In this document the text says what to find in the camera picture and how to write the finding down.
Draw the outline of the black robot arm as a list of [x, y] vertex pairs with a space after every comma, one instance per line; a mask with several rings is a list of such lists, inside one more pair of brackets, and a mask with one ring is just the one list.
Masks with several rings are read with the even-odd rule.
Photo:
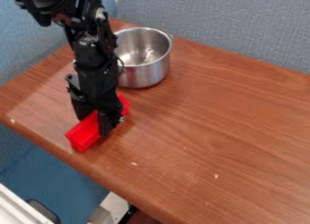
[[102, 0], [15, 0], [38, 24], [62, 26], [74, 52], [75, 73], [66, 75], [71, 104], [79, 120], [96, 113], [99, 135], [119, 125], [122, 102], [117, 95], [119, 61], [118, 36], [110, 28], [110, 14]]

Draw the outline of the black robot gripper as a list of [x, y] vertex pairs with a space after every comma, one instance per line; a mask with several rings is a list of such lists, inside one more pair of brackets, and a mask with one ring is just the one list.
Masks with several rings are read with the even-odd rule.
[[72, 38], [74, 69], [67, 74], [71, 105], [82, 121], [96, 109], [99, 134], [106, 137], [123, 122], [122, 110], [117, 110], [117, 87], [121, 76], [117, 39], [102, 41], [96, 34], [79, 34]]

